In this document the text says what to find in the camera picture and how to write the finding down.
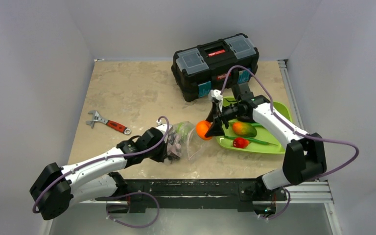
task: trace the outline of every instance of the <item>toolbox lid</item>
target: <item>toolbox lid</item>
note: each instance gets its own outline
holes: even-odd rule
[[[255,55],[254,44],[250,39],[244,37],[243,35],[238,35],[232,38],[224,40],[230,49],[234,52],[237,59],[241,59],[250,55]]]
[[[200,55],[197,48],[179,52],[176,64],[182,71],[185,69],[187,74],[193,74],[208,69],[208,65],[204,62],[204,58]]]

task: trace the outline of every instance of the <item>wrench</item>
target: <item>wrench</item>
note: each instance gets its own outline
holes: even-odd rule
[[[132,131],[129,128],[123,126],[122,124],[103,118],[96,110],[91,110],[90,112],[88,112],[88,114],[93,114],[92,120],[86,121],[86,124],[91,126],[92,128],[95,122],[101,122],[125,135],[130,135],[130,133],[132,133]]]

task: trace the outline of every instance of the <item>red label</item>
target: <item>red label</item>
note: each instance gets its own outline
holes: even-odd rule
[[[221,53],[224,53],[224,52],[226,52],[226,50],[222,49],[222,50],[212,52],[212,53],[208,54],[208,56],[211,57],[211,56],[215,56],[215,55],[218,55],[218,54],[221,54]]]
[[[225,78],[226,78],[226,73],[225,74],[222,74],[222,75],[219,75],[219,76],[217,76],[217,81],[219,81],[219,80],[224,80]]]

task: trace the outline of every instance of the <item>green basket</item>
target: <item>green basket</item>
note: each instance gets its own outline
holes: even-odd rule
[[[228,106],[230,103],[235,101],[234,97],[225,97],[223,101],[223,106]],[[273,106],[275,109],[282,114],[286,119],[292,121],[292,117],[290,115],[289,109],[280,102],[273,102]],[[239,137],[234,134],[231,126],[228,129],[224,129],[224,134],[230,137]],[[235,150],[235,151],[242,151],[242,152],[250,152],[250,153],[267,153],[267,154],[284,154],[285,150],[279,141],[264,127],[256,126],[255,129],[257,130],[257,136],[255,137],[257,140],[266,141],[271,144],[265,145],[260,143],[250,142],[250,144],[245,148],[235,148],[233,147],[233,140],[224,138],[223,136],[217,136],[215,139],[217,140],[218,144],[221,145],[223,148]]]

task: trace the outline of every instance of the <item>beige surface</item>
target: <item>beige surface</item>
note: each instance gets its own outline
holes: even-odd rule
[[[97,156],[109,150],[126,136],[102,123],[94,128],[86,125],[87,114],[95,109],[107,119],[119,122],[141,135],[156,126],[159,116],[167,116],[171,124],[204,120],[211,108],[207,98],[185,102],[171,72],[171,62],[96,62],[80,122],[72,146],[69,164]],[[273,99],[289,107],[278,63],[259,62],[258,77]],[[255,95],[263,90],[256,81],[250,81]],[[232,95],[231,89],[224,92]],[[145,159],[141,164],[121,170],[124,178],[254,178],[282,165],[283,156],[241,153],[221,148],[211,140],[204,156],[194,163],[187,160],[160,164]]]

